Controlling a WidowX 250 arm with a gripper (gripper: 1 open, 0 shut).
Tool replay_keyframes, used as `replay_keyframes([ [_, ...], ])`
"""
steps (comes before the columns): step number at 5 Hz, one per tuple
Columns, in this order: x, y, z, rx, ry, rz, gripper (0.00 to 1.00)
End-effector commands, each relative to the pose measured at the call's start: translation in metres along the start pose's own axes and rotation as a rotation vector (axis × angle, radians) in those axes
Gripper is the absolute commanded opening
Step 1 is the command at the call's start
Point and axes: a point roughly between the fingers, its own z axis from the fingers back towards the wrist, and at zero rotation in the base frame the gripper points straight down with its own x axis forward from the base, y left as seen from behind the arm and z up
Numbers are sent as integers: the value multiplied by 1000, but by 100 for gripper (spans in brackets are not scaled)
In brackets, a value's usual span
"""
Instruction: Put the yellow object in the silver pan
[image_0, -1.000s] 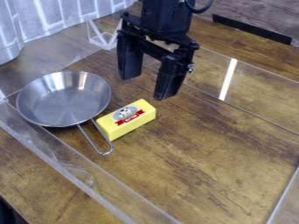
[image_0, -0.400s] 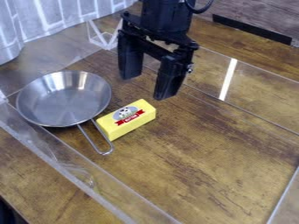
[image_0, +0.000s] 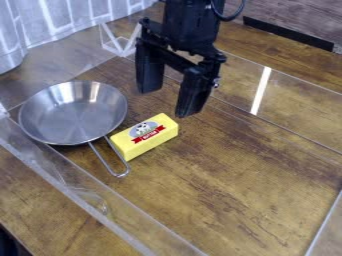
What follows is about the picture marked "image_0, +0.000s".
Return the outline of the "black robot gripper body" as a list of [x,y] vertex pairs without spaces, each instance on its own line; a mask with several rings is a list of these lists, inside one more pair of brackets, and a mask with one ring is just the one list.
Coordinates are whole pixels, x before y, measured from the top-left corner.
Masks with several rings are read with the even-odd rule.
[[222,0],[166,0],[160,22],[148,17],[139,20],[137,40],[162,48],[164,66],[179,72],[199,66],[215,72],[226,56],[215,48]]

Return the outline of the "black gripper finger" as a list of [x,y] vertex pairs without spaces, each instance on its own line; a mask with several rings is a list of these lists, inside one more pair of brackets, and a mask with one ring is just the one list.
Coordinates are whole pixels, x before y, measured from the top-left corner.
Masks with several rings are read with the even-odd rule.
[[175,109],[179,118],[202,111],[214,88],[215,79],[208,77],[200,67],[191,67],[184,71]]
[[159,90],[164,75],[162,48],[143,40],[136,42],[135,69],[139,92],[146,94]]

